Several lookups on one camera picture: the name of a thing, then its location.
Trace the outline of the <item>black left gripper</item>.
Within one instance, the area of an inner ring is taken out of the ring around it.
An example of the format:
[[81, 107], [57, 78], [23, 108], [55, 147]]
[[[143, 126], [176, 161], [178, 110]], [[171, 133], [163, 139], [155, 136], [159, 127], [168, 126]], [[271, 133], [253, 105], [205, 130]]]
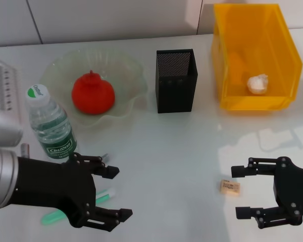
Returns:
[[92, 175], [113, 179], [120, 172], [108, 165], [109, 160], [108, 153], [86, 156], [74, 152], [60, 164], [19, 157], [14, 204], [57, 208], [75, 228], [85, 226], [111, 232], [133, 212], [95, 206]]

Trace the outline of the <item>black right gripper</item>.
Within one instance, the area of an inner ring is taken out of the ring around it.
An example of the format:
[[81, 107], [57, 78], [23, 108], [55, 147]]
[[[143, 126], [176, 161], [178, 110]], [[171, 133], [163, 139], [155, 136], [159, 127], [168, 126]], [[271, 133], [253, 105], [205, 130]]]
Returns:
[[303, 217], [303, 168], [296, 166], [290, 158], [248, 159], [248, 165], [232, 166], [233, 178], [252, 175], [274, 175], [274, 195], [278, 207], [236, 207], [239, 220], [254, 218], [259, 229], [302, 224]]

